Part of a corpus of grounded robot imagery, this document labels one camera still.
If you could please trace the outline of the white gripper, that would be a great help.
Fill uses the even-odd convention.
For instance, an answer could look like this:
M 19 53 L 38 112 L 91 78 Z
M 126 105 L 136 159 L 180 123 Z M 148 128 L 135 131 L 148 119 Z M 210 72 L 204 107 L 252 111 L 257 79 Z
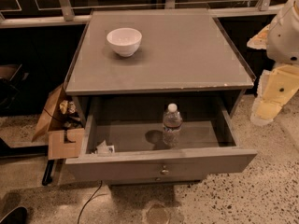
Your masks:
M 264 126 L 274 120 L 282 107 L 299 91 L 299 0 L 288 0 L 275 18 L 252 37 L 247 47 L 266 49 L 277 63 L 272 71 L 263 70 L 250 121 Z

